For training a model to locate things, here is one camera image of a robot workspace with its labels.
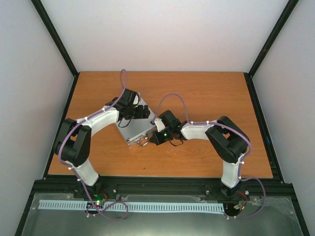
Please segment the aluminium poker case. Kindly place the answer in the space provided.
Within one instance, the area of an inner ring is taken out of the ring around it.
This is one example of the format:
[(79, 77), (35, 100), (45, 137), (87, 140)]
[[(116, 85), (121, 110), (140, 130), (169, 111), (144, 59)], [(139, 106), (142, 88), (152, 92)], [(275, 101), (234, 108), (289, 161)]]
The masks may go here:
[[(141, 100), (137, 106), (141, 107), (141, 105), (147, 105), (141, 94), (140, 99)], [(115, 123), (117, 130), (129, 147), (134, 144), (143, 147), (149, 143), (149, 135), (156, 129), (156, 126), (151, 123), (155, 113), (150, 107), (149, 111), (150, 116), (148, 119), (123, 119)]]

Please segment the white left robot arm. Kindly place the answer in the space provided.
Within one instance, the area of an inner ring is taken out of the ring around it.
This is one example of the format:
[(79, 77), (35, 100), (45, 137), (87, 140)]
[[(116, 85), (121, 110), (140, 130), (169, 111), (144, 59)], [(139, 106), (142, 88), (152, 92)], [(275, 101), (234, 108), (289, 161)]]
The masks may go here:
[(147, 104), (113, 100), (89, 116), (76, 120), (67, 118), (62, 122), (54, 143), (54, 153), (59, 162), (73, 171), (79, 182), (86, 185), (85, 192), (90, 197), (97, 198), (102, 194), (102, 185), (97, 182), (99, 174), (89, 160), (93, 135), (123, 119), (148, 119), (150, 114)]

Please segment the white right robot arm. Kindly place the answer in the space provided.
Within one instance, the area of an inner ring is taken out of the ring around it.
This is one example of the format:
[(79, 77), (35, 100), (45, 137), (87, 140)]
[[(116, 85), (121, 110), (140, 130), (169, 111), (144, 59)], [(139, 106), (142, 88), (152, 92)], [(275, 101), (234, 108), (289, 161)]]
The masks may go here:
[(177, 118), (157, 118), (156, 131), (149, 142), (161, 145), (172, 140), (208, 140), (223, 161), (221, 182), (235, 190), (241, 181), (241, 166), (252, 151), (248, 136), (226, 116), (214, 121), (180, 122)]

